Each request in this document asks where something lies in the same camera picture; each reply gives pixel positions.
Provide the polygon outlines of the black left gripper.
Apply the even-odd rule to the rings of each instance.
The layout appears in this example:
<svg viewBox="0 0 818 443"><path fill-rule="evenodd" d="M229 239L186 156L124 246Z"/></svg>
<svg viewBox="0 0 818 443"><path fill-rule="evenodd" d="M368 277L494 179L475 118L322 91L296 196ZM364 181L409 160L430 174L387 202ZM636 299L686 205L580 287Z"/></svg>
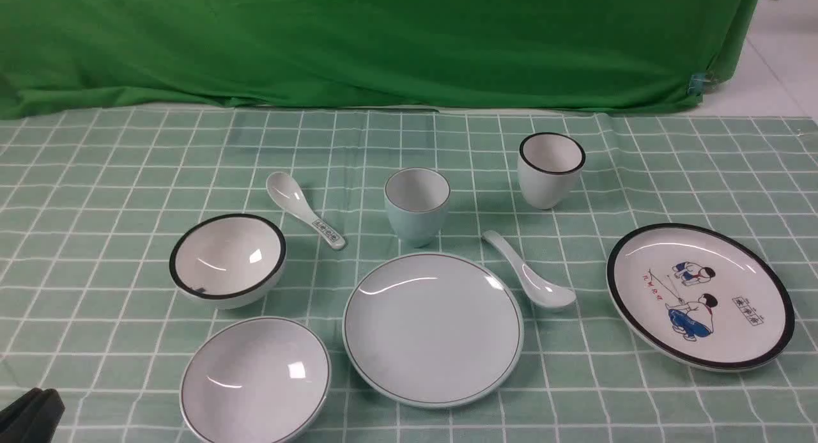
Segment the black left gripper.
<svg viewBox="0 0 818 443"><path fill-rule="evenodd" d="M1 411L1 441L51 442L64 411L56 389L32 388Z"/></svg>

